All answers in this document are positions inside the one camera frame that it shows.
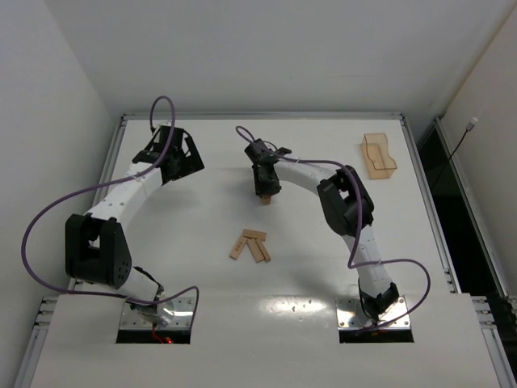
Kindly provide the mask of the amber transparent plastic box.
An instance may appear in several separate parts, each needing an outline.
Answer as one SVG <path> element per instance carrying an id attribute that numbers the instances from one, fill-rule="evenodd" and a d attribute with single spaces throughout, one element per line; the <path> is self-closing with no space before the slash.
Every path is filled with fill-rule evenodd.
<path id="1" fill-rule="evenodd" d="M 364 134 L 361 150 L 370 179 L 389 179 L 397 169 L 397 163 L 389 153 L 385 133 Z"/>

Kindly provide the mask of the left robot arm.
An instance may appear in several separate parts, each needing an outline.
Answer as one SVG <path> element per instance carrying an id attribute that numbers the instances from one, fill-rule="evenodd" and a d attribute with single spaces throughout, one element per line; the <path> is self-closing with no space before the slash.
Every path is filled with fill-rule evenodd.
<path id="1" fill-rule="evenodd" d="M 116 291 L 151 323 L 170 323 L 173 305 L 160 302 L 163 286 L 133 264 L 124 230 L 155 191 L 203 169 L 192 136 L 181 128 L 161 126 L 132 159 L 125 181 L 115 184 L 85 214 L 73 214 L 65 223 L 67 275 Z"/>

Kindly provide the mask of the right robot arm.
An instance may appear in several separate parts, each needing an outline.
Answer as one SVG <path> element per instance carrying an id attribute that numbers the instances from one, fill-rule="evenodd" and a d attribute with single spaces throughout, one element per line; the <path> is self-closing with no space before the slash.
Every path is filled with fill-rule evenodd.
<path id="1" fill-rule="evenodd" d="M 371 197 L 353 167 L 336 170 L 313 162 L 302 163 L 285 158 L 290 150 L 267 150 L 257 139 L 246 148 L 252 163 L 255 194 L 261 198 L 274 196 L 284 181 L 293 183 L 318 196 L 327 225 L 340 236 L 351 252 L 347 265 L 359 276 L 359 296 L 364 313 L 377 322 L 399 298 L 397 286 L 382 264 L 373 232 Z"/>

